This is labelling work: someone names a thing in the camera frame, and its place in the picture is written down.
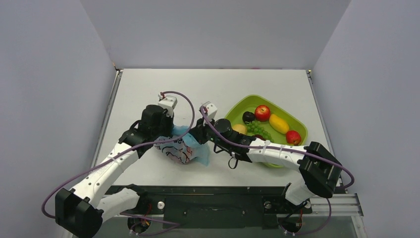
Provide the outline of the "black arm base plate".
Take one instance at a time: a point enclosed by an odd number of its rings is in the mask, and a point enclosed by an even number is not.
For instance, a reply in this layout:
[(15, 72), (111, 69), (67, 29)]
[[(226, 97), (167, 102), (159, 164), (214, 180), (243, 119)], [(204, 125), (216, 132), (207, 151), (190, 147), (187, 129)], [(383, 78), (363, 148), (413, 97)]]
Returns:
[(291, 225), (299, 215), (313, 212), (310, 201), (295, 206), (286, 201), (280, 186), (140, 186), (113, 185), (106, 195), (124, 188), (139, 192), (137, 205), (128, 214), (146, 215), (176, 223), (181, 229), (275, 229)]

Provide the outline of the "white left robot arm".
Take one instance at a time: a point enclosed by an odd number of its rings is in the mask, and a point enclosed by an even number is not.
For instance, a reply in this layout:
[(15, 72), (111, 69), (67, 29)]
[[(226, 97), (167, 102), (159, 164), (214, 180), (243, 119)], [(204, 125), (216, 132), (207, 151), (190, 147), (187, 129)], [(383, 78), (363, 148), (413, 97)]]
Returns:
[(148, 105), (141, 119), (134, 122), (115, 144), (106, 159), (70, 190), (55, 195), (55, 222), (79, 238), (92, 238), (103, 222), (126, 210), (142, 213), (148, 200), (135, 185), (105, 196), (120, 175), (160, 136), (170, 136), (174, 106)]

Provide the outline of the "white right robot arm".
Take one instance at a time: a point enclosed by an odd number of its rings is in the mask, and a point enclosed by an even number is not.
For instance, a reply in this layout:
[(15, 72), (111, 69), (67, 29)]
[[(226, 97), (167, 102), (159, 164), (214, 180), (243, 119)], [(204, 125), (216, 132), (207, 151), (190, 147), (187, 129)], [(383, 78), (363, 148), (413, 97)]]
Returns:
[(335, 192), (342, 165), (317, 142), (309, 146), (271, 143), (234, 131), (227, 119), (199, 119), (189, 132), (199, 144), (211, 141), (215, 153), (226, 152), (238, 161), (274, 164), (298, 172), (300, 177), (286, 185), (279, 199), (286, 212), (313, 196), (331, 198)]

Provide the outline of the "blue printed plastic bag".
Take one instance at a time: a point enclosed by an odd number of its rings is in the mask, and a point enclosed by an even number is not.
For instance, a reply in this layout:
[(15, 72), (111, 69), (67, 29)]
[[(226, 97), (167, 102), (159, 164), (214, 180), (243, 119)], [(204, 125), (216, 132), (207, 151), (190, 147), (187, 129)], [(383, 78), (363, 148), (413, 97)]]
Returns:
[(186, 133), (182, 138), (170, 142), (162, 143), (169, 139), (179, 137), (184, 134), (188, 126), (174, 126), (171, 137), (159, 137), (154, 147), (162, 152), (166, 157), (180, 164), (198, 162), (204, 166), (209, 165), (210, 150), (206, 144), (199, 144), (190, 134)]

